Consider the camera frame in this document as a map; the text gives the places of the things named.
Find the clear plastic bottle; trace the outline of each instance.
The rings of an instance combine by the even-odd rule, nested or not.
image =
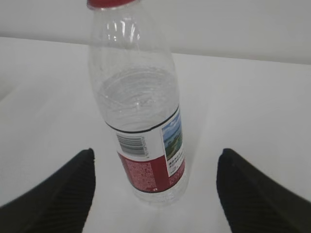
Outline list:
[[[140,0],[88,0],[95,99],[135,195],[166,205],[187,186],[179,91],[169,47]]]

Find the red label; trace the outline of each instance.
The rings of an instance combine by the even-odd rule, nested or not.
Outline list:
[[[127,177],[136,189],[142,192],[163,192],[174,186],[185,170],[185,160],[179,169],[169,177],[165,155],[145,162],[133,161],[118,153]]]

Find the bottle neck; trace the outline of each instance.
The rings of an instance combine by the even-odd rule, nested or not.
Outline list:
[[[91,4],[87,3],[87,7],[92,11],[111,11],[111,10],[120,10],[127,7],[131,7],[133,5],[136,5],[140,3],[141,0],[134,0],[126,4],[122,4],[120,6],[113,6],[113,7],[94,7]]]

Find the water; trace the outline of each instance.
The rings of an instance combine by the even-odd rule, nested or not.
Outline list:
[[[141,131],[169,118],[179,105],[176,77],[156,67],[137,67],[107,79],[95,92],[105,121],[123,131]],[[186,170],[169,190],[144,193],[134,189],[135,195],[154,205],[174,202],[187,186]]]

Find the red bottle cap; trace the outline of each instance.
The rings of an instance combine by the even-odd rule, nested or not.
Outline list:
[[[109,8],[128,4],[135,0],[87,0],[87,5],[94,8]]]

